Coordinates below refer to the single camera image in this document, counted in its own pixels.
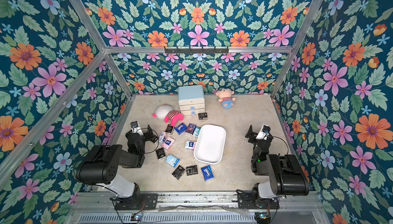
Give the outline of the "pink tissue pack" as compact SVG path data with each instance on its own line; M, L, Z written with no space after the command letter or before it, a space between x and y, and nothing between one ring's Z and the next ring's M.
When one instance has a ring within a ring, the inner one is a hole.
M165 139L165 141L162 143L162 148L166 149L166 150L170 150L170 148L172 147L172 145L174 144L175 139L168 137Z

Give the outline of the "light blue tissue pack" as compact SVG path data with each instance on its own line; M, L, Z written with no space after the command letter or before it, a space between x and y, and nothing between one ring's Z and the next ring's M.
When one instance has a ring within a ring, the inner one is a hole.
M165 162L170 166L172 166L173 168L176 168L180 162L180 159L172 154L169 154Z

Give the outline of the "white oval storage tray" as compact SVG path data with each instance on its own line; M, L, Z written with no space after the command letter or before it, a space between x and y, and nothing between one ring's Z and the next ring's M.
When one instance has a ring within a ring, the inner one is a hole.
M194 158L206 164L220 163L223 158L226 135L223 127L210 124L202 126L193 152Z

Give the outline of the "dark blue tissue pack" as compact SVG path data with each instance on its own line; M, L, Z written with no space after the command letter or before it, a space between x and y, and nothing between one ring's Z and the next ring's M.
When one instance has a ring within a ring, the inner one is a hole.
M212 172L211 166L205 166L201 168L202 175L204 177L204 181L209 181L214 179L214 174Z

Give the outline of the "white blue tissue pack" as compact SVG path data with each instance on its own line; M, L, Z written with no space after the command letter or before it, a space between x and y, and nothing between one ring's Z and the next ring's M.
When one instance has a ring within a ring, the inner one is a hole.
M187 149L187 150L195 150L196 143L197 143L196 141L187 140L186 144L185 144L185 149Z

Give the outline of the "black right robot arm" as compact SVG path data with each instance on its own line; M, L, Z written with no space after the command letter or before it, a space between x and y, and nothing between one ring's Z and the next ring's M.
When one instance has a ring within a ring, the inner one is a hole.
M267 176L269 181L257 183L251 190L253 201L275 199L280 196L307 196L309 181L297 157L293 154L272 154L270 146L275 138L271 128L264 125L259 132L250 126L245 138L253 145L251 171L256 176Z

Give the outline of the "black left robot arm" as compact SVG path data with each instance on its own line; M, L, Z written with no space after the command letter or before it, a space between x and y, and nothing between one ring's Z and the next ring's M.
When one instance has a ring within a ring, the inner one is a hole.
M141 168L147 154L146 142L156 143L159 136L150 126L140 128L136 121L132 122L131 126L131 130L125 135L128 140L127 150L123 150L122 145L94 146L74 173L76 180L90 186L102 187L117 198L138 197L138 184L125 179L118 172L118 168Z

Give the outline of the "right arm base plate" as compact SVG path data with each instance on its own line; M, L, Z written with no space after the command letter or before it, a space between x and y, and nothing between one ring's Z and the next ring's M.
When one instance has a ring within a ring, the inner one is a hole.
M236 190L237 203L239 209L279 209L278 198L260 198L256 191Z

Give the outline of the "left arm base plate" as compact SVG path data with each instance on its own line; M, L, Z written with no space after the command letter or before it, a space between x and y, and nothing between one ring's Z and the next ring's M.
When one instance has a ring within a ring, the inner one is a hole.
M154 210L158 203L158 194L139 193L128 198L117 198L114 202L117 211Z

